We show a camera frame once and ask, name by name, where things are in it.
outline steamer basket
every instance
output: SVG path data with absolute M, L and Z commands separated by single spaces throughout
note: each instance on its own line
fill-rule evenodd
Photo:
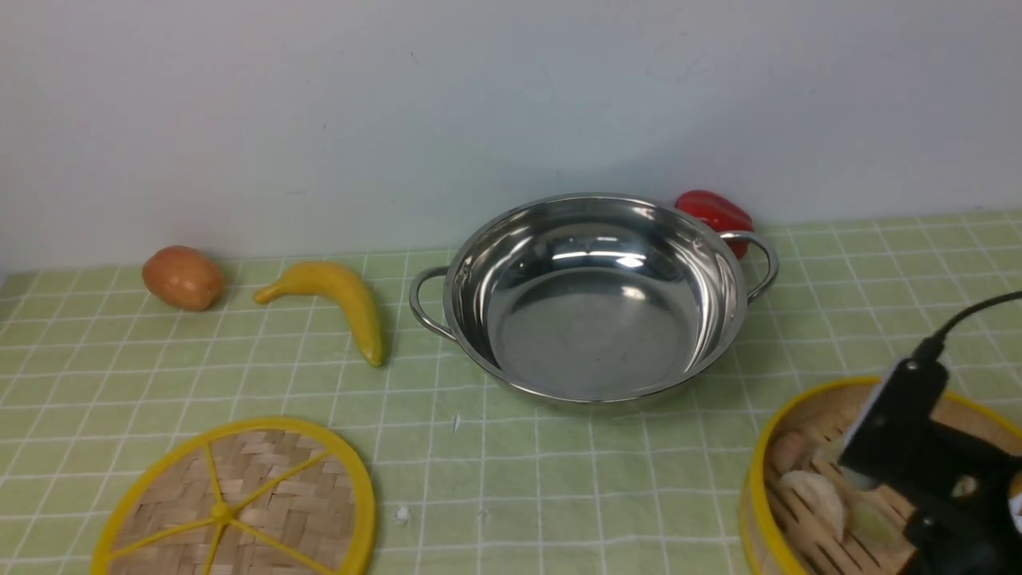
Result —
M 878 381 L 842 380 L 805 392 L 778 412 L 763 430 L 742 489 L 739 512 L 745 557 L 755 575 L 894 575 L 909 560 L 911 547 L 888 554 L 869 549 L 850 536 L 838 541 L 790 490 L 778 485 L 780 474 L 768 463 L 774 439 L 787 432 L 797 430 L 818 442 L 841 436 Z M 946 394 L 933 418 L 1011 453 L 1022 452 L 1022 431 L 967 399 Z M 814 460 L 811 471 L 827 476 L 843 493 L 852 491 L 840 472 L 826 462 Z M 858 496 L 877 505 L 899 528 L 914 510 L 886 487 Z

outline yellow rim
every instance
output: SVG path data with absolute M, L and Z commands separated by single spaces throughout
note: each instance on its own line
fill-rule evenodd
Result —
M 233 508 L 228 508 L 224 502 L 217 474 L 211 473 L 211 482 L 213 484 L 213 490 L 216 497 L 216 504 L 214 505 L 213 515 L 211 517 L 178 527 L 173 527 L 171 529 L 166 529 L 159 533 L 155 533 L 140 541 L 132 543 L 131 545 L 113 550 L 113 543 L 117 539 L 118 533 L 121 531 L 128 513 L 135 507 L 135 501 L 137 501 L 139 497 L 145 493 L 145 490 L 149 488 L 149 485 L 151 485 L 157 477 L 167 472 L 167 470 L 178 463 L 178 461 L 196 449 L 202 449 L 206 465 L 211 470 L 213 470 L 213 452 L 210 449 L 210 444 L 213 441 L 243 432 L 268 429 L 298 433 L 309 436 L 320 442 L 323 447 L 326 448 L 326 453 L 312 458 L 309 461 L 288 470 L 281 476 L 274 478 L 272 481 L 267 482 L 246 497 L 241 504 L 238 504 Z M 290 547 L 283 545 L 282 543 L 264 535 L 263 533 L 260 533 L 237 520 L 229 519 L 233 516 L 233 512 L 244 508 L 281 481 L 321 461 L 327 456 L 327 453 L 336 458 L 344 467 L 344 471 L 346 471 L 347 475 L 352 478 L 352 489 L 355 492 L 355 533 L 352 536 L 351 545 L 349 546 L 347 554 L 344 556 L 344 561 L 336 571 L 330 570 L 306 558 Z M 372 555 L 373 537 L 376 533 L 376 505 L 373 498 L 373 487 L 369 480 L 369 473 L 366 471 L 366 467 L 362 464 L 362 460 L 359 459 L 355 449 L 329 430 L 309 422 L 292 420 L 289 418 L 264 418 L 235 422 L 190 439 L 165 456 L 161 460 L 156 462 L 155 465 L 142 474 L 142 477 L 140 477 L 138 481 L 131 486 L 128 493 L 125 494 L 124 498 L 121 499 L 121 502 L 118 504 L 118 507 L 113 510 L 113 513 L 110 514 L 110 518 L 107 520 L 106 526 L 103 528 L 103 532 L 99 536 L 99 542 L 96 543 L 96 550 L 92 558 L 92 574 L 105 575 L 109 570 L 111 561 L 121 556 L 127 555 L 134 549 L 152 543 L 153 541 L 213 524 L 217 524 L 217 530 L 214 534 L 213 544 L 211 545 L 210 554 L 203 569 L 203 572 L 206 574 L 210 573 L 210 570 L 213 567 L 213 558 L 216 555 L 220 538 L 224 534 L 226 527 L 230 525 L 249 533 L 262 542 L 279 549 L 291 559 L 318 573 L 321 573 L 322 575 L 361 575 L 362 573 L 365 573 L 366 568 L 369 566 L 369 559 Z
M 749 498 L 752 501 L 752 514 L 756 523 L 755 527 L 758 529 L 759 533 L 762 534 L 763 541 L 766 543 L 766 550 L 770 556 L 774 558 L 774 561 L 777 562 L 782 573 L 788 573 L 789 575 L 808 575 L 808 573 L 802 569 L 798 560 L 795 559 L 795 555 L 791 553 L 791 549 L 788 547 L 788 543 L 784 540 L 784 536 L 781 535 L 781 530 L 778 529 L 777 524 L 774 523 L 774 516 L 771 515 L 770 504 L 766 502 L 766 487 L 765 480 L 763 479 L 763 466 L 765 465 L 766 460 L 766 447 L 770 443 L 771 436 L 774 434 L 774 429 L 777 428 L 781 420 L 784 419 L 784 417 L 795 405 L 809 399 L 810 397 L 829 392 L 836 388 L 848 386 L 874 386 L 878 383 L 880 383 L 879 378 L 850 378 L 846 380 L 839 380 L 837 382 L 803 392 L 778 411 L 778 413 L 771 419 L 770 423 L 766 424 L 766 429 L 764 429 L 759 435 L 755 451 L 752 454 L 752 464 L 749 469 L 744 490 L 747 491 Z M 1015 436 L 1022 438 L 1022 431 L 992 410 L 953 393 L 946 393 L 944 396 L 955 403 L 968 408 L 969 410 L 990 419 Z M 749 526 L 746 525 L 745 514 L 739 513 L 738 521 L 739 531 L 742 535 L 742 547 L 745 549 L 745 559 L 749 564 L 749 569 L 755 575 L 762 575 L 763 572 L 759 569 L 759 565 L 756 563 L 755 556 L 752 550 L 752 542 L 749 540 Z

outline green grid mat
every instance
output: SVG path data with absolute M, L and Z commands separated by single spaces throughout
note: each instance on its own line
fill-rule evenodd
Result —
M 292 259 L 223 262 L 225 297 L 199 315 L 155 301 L 137 267 L 12 276 L 0 289 L 0 567 L 87 573 L 108 513 L 172 445 L 286 415 L 328 425 L 371 469 L 374 573 L 747 573 L 738 493 L 775 411 L 876 375 L 967 302 L 1022 289 L 1022 211 L 764 233 L 781 274 L 737 343 L 690 393 L 615 419 L 537 409 L 415 323 L 410 278 L 449 250 L 337 257 L 384 303 L 385 371 L 362 362 L 331 302 L 252 303 Z M 750 251 L 743 267 L 751 282 L 765 266 Z M 434 317 L 440 284 L 423 290 Z M 1022 305 L 966 322 L 946 361 L 956 391 L 1022 424 Z

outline toy banana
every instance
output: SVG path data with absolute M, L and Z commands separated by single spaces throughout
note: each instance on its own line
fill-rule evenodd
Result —
M 257 304 L 281 296 L 323 296 L 337 302 L 352 328 L 352 337 L 366 362 L 379 368 L 386 358 L 379 314 L 369 286 L 355 273 L 333 261 L 298 261 L 276 281 L 256 292 Z

